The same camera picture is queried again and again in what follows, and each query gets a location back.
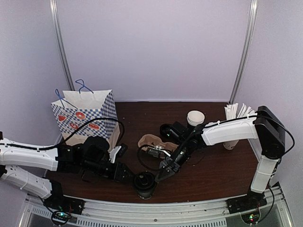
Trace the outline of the blue checkered paper bag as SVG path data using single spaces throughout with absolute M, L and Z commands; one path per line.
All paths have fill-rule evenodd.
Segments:
M 51 107 L 60 132 L 67 145 L 84 143 L 89 136 L 100 136 L 115 147 L 120 135 L 119 123 L 112 90 L 91 90 L 84 81 L 77 91 L 59 90 L 55 94 L 59 100 L 52 102 Z

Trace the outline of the stack of paper coffee cups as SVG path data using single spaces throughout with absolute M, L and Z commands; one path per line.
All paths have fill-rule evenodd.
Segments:
M 197 110 L 192 110 L 187 113 L 187 127 L 194 128 L 199 124 L 204 123 L 205 115 Z

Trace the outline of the black plastic cup lid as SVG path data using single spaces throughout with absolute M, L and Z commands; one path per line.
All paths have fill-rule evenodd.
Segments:
M 133 186 L 136 190 L 147 191 L 156 186 L 155 176 L 150 172 L 140 172 L 133 178 Z

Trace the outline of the single black paper coffee cup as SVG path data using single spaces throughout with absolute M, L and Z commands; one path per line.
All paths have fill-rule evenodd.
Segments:
M 156 188 L 156 185 L 153 185 L 153 186 L 148 187 L 148 188 L 139 188 L 139 187 L 137 187 L 136 191 L 137 191 L 138 196 L 141 199 L 148 200 L 153 196 L 155 188 Z

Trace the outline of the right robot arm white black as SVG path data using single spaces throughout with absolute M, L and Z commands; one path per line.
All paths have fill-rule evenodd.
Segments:
M 274 169 L 286 153 L 285 133 L 284 125 L 266 106 L 238 119 L 192 126 L 171 156 L 161 161 L 155 181 L 159 183 L 176 174 L 197 149 L 233 140 L 258 139 L 261 158 L 242 202 L 246 208 L 252 209 L 264 198 Z

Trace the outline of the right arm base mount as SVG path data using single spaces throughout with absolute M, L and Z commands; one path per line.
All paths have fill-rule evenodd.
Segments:
M 238 212 L 257 209 L 260 206 L 265 206 L 267 205 L 267 200 L 265 198 L 256 198 L 245 195 L 228 199 L 226 203 L 229 213 L 234 214 Z

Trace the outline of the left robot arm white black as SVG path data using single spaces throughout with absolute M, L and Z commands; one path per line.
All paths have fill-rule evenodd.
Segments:
M 127 165 L 117 161 L 126 151 L 125 144 L 111 149 L 107 140 L 99 136 L 88 137 L 83 143 L 73 146 L 57 144 L 49 147 L 17 143 L 1 137 L 0 178 L 63 210 L 68 206 L 68 199 L 63 195 L 61 184 L 42 179 L 22 169 L 23 166 L 73 174 L 88 170 L 124 183 L 134 175 Z

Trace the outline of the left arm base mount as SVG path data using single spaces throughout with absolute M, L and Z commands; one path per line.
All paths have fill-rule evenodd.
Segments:
M 81 215 L 85 205 L 85 201 L 72 197 L 58 197 L 52 195 L 49 198 L 44 199 L 44 204 L 54 210 L 60 210 L 66 213 Z

